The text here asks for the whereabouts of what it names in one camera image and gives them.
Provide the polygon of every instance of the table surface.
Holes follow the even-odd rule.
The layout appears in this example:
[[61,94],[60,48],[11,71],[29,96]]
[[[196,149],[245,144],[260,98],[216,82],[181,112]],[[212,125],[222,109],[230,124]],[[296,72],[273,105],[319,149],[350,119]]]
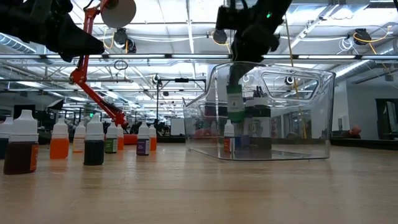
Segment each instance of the table surface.
[[398,223],[398,153],[332,147],[331,159],[231,162],[159,144],[0,174],[0,223]]

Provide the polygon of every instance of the transparent container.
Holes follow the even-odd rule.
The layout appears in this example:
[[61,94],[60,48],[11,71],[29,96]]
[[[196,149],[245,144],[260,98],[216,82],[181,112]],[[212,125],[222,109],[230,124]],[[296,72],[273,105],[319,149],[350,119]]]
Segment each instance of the transparent container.
[[[184,103],[186,145],[190,150],[236,161],[329,158],[334,80],[332,72],[306,68],[249,62],[218,65],[205,93]],[[236,146],[233,152],[224,150],[226,86],[232,82],[242,86],[246,103],[258,86],[264,92],[271,109],[270,149],[250,142]],[[243,135],[244,122],[234,124],[235,136]]]

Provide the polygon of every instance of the brown liquid bottle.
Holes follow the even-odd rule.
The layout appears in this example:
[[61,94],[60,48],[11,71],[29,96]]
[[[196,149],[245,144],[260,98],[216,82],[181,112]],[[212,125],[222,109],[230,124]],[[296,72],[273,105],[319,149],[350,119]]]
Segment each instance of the brown liquid bottle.
[[13,119],[8,117],[6,118],[5,122],[0,124],[0,159],[4,159],[6,157],[6,149],[12,128],[12,122]]
[[39,152],[37,121],[31,110],[22,110],[12,124],[9,144],[4,161],[4,174],[27,174],[35,172]]

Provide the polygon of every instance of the bottle tip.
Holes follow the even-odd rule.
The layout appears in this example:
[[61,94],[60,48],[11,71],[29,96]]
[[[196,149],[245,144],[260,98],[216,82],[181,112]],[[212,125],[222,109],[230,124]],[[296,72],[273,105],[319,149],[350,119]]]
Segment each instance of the bottle tip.
[[19,118],[33,119],[32,111],[31,110],[22,110],[21,111],[21,115],[19,116]]

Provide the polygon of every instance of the wall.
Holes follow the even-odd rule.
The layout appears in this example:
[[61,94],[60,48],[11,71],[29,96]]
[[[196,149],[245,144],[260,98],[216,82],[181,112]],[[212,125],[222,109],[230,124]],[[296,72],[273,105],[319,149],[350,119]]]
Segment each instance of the wall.
[[348,85],[349,124],[362,128],[362,139],[379,139],[377,135],[376,99],[398,98],[398,89],[393,86]]
[[335,87],[335,97],[333,100],[333,122],[331,126],[332,131],[338,131],[338,119],[343,121],[343,130],[349,130],[349,116],[348,116],[348,97],[346,81],[339,82]]
[[36,110],[44,110],[53,101],[58,100],[54,96],[38,95],[35,92],[28,92],[28,97],[20,96],[19,93],[1,93],[0,108],[14,112],[14,105],[36,105]]

